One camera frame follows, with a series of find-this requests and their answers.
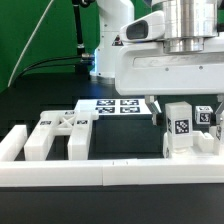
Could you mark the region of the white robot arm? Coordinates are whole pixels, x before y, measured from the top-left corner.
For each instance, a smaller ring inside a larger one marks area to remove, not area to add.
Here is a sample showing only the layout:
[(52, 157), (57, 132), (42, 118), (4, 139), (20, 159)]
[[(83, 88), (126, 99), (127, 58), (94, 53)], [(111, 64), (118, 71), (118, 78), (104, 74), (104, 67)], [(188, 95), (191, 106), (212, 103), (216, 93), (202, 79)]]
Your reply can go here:
[(224, 0), (144, 0), (152, 12), (134, 18), (130, 0), (97, 0), (96, 71), (121, 95), (143, 96), (153, 114), (168, 95), (224, 95)]

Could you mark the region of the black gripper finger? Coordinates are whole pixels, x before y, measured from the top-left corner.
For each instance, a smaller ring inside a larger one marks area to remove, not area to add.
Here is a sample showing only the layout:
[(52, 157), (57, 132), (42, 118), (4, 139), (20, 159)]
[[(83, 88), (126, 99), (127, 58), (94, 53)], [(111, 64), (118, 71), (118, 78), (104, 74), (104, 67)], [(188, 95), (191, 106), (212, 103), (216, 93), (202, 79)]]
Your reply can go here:
[(221, 114), (224, 111), (224, 94), (217, 95), (217, 101), (219, 103), (219, 106), (215, 112), (216, 116), (216, 125), (220, 125), (221, 123)]

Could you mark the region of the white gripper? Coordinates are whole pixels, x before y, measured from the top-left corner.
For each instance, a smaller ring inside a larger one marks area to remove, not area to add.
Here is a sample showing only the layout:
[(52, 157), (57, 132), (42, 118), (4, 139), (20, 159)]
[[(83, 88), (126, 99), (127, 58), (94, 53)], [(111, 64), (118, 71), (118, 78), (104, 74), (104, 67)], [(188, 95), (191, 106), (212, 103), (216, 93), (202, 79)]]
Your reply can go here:
[(120, 29), (115, 87), (145, 95), (152, 123), (160, 125), (154, 95), (224, 93), (224, 24), (211, 12), (199, 16), (157, 10)]

